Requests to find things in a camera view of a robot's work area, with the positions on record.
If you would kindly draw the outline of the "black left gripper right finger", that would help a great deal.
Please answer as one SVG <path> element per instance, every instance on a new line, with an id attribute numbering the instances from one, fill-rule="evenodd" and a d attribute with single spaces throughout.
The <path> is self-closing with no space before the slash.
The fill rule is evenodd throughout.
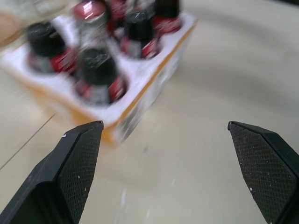
<path id="1" fill-rule="evenodd" d="M 299 155 L 275 132 L 230 121 L 243 179 L 265 221 L 299 222 Z"/>

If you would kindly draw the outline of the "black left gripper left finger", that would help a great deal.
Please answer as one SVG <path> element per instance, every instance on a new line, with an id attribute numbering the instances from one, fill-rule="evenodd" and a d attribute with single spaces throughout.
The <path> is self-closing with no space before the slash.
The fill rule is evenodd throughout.
<path id="1" fill-rule="evenodd" d="M 67 131 L 0 214 L 2 224 L 77 224 L 94 179 L 102 121 Z"/>

